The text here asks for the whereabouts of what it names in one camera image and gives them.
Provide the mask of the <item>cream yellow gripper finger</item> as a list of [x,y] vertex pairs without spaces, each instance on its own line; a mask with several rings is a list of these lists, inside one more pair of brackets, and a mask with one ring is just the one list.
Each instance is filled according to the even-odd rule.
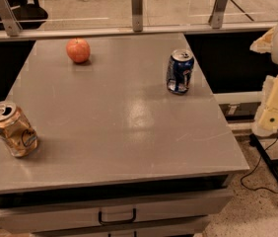
[[252,132],[265,137],[278,130],[278,75],[266,76],[261,94],[261,104],[254,117]]

